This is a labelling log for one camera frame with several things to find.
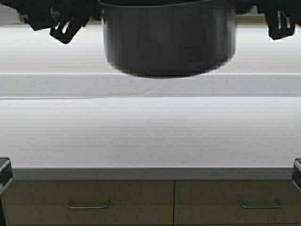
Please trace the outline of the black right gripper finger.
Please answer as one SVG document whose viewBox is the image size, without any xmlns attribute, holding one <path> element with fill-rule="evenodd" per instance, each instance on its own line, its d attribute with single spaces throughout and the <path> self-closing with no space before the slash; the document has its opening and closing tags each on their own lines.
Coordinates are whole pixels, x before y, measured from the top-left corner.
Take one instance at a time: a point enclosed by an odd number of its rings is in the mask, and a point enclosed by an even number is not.
<svg viewBox="0 0 301 226">
<path fill-rule="evenodd" d="M 278 9 L 268 10 L 265 12 L 265 19 L 271 39 L 279 40 L 294 35 L 295 23 L 291 22 L 290 17 L 282 11 Z"/>
</svg>

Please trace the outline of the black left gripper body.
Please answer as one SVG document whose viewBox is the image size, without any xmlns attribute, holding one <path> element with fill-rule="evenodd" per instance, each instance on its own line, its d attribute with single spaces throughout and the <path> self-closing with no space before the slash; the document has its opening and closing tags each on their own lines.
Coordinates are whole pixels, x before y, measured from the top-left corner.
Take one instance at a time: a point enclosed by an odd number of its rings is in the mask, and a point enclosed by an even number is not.
<svg viewBox="0 0 301 226">
<path fill-rule="evenodd" d="M 35 30 L 58 25 L 83 27 L 97 14 L 97 0 L 2 0 L 0 4 L 27 16 L 26 23 Z"/>
</svg>

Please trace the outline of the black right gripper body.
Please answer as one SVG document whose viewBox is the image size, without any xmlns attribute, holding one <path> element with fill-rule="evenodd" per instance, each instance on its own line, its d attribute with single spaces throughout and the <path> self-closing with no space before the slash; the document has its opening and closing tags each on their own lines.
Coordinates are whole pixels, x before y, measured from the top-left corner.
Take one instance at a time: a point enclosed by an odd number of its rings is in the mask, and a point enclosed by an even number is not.
<svg viewBox="0 0 301 226">
<path fill-rule="evenodd" d="M 258 14 L 269 9 L 276 9 L 285 16 L 289 16 L 298 26 L 301 25 L 301 1 L 300 0 L 237 0 L 235 10 L 237 15 L 249 13 L 253 7 L 257 7 Z"/>
</svg>

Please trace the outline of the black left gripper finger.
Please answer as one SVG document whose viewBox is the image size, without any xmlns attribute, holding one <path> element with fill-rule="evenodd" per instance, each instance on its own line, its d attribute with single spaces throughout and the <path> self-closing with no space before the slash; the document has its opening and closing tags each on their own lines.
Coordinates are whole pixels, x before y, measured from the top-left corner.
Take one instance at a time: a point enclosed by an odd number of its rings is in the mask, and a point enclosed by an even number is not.
<svg viewBox="0 0 301 226">
<path fill-rule="evenodd" d="M 78 31 L 82 27 L 86 27 L 87 21 L 72 19 L 66 28 L 65 31 L 64 27 L 66 26 L 67 22 L 59 23 L 58 27 L 53 27 L 50 29 L 50 36 L 52 36 L 54 39 L 60 41 L 63 44 L 69 44 L 74 36 L 78 33 Z"/>
</svg>

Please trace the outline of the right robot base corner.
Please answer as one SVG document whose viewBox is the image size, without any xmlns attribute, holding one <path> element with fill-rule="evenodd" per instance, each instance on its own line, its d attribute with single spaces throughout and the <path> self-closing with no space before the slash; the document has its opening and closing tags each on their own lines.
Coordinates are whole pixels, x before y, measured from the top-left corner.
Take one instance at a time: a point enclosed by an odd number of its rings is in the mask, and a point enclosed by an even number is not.
<svg viewBox="0 0 301 226">
<path fill-rule="evenodd" d="M 296 187 L 301 189 L 301 159 L 296 159 L 293 165 L 292 181 Z"/>
</svg>

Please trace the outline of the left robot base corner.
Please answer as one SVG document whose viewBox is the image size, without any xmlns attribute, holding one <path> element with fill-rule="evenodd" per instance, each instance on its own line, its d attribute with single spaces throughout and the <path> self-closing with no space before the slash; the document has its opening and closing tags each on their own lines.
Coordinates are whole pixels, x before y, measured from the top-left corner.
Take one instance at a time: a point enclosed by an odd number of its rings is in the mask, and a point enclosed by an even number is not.
<svg viewBox="0 0 301 226">
<path fill-rule="evenodd" d="M 11 167 L 11 161 L 9 158 L 0 159 L 0 195 L 2 196 L 4 191 L 13 181 L 13 173 Z M 0 200 L 0 225 L 5 226 L 5 214 L 3 210 L 2 200 Z"/>
</svg>

